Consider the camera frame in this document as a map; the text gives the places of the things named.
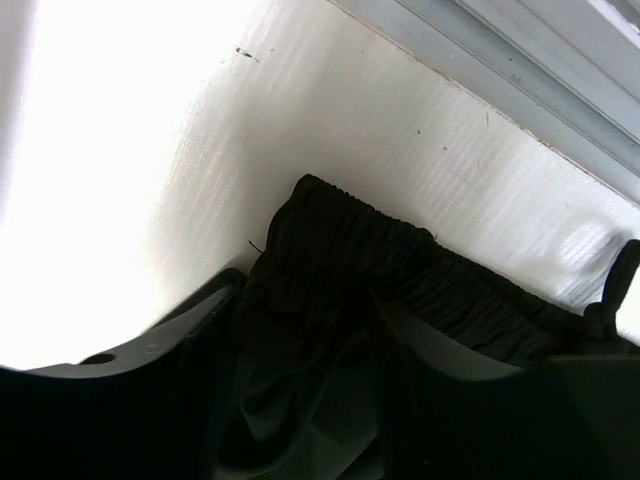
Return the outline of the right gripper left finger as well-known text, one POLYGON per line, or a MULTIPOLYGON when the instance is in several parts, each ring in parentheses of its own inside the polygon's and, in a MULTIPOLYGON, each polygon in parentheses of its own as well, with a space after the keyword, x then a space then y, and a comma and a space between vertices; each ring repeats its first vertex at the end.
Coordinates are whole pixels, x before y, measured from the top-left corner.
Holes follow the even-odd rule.
POLYGON ((1 372, 5 479, 211 479, 236 355, 229 268, 159 324, 78 364, 1 372))

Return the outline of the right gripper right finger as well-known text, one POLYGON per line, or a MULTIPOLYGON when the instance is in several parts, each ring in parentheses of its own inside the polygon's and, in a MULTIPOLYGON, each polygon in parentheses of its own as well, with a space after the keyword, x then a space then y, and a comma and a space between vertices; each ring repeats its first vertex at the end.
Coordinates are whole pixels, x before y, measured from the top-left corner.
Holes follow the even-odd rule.
POLYGON ((386 312, 384 327, 389 478, 638 477, 637 359, 517 368, 404 312, 386 312))

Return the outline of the black trousers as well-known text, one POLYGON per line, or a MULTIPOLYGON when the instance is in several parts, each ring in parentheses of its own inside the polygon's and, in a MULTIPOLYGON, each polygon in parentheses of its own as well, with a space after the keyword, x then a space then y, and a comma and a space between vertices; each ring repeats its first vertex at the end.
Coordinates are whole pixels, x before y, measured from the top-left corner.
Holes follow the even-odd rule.
POLYGON ((219 453, 224 479, 391 479, 384 462, 384 315, 407 313, 517 368, 635 358, 616 316, 639 269, 620 249, 575 314, 307 175, 277 211, 227 337, 241 356, 219 453))

